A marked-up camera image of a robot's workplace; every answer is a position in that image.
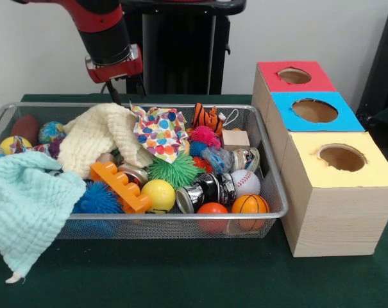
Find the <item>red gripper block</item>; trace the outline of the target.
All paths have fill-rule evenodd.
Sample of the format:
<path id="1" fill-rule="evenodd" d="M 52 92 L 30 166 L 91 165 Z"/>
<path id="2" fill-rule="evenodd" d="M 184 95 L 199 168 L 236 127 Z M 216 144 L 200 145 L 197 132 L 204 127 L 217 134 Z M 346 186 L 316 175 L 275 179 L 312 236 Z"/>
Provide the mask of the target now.
<path id="1" fill-rule="evenodd" d="M 125 76 L 136 76 L 136 90 L 139 96 L 146 96 L 143 73 L 142 53 L 137 44 L 132 44 L 130 55 L 125 60 L 112 65 L 97 65 L 89 55 L 85 57 L 85 66 L 87 72 L 94 83 L 105 83 L 110 93 L 112 101 L 118 105 L 121 104 L 121 98 L 118 91 L 113 86 L 111 79 L 123 78 Z"/>

